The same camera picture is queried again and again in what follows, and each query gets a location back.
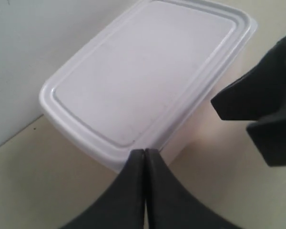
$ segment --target beige floor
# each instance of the beige floor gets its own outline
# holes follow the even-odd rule
[[[220,2],[259,23],[244,71],[286,35],[286,0]],[[268,168],[246,123],[222,122],[209,109],[198,140],[170,166],[173,173],[203,203],[245,229],[286,229],[286,167]],[[115,177],[42,117],[0,147],[0,229],[57,229]]]

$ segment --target plastic food container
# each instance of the plastic food container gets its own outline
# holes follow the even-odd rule
[[[114,171],[138,148],[162,150],[169,164],[191,140],[216,82],[240,73],[255,30],[246,13],[221,4],[140,1],[47,80],[41,107]]]

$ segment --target black plastic claw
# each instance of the black plastic claw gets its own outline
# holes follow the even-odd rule
[[[194,198],[174,177],[158,150],[145,151],[150,229],[240,229]]]
[[[286,94],[286,37],[211,103],[222,120],[257,121],[278,111]]]
[[[247,127],[269,166],[286,166],[286,95],[280,110]]]
[[[104,194],[62,229],[142,229],[144,150],[131,152],[124,169]]]

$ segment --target container lid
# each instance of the container lid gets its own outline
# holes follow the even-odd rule
[[[216,3],[140,1],[45,83],[41,106],[78,147],[119,170],[132,149],[165,144],[255,29]]]

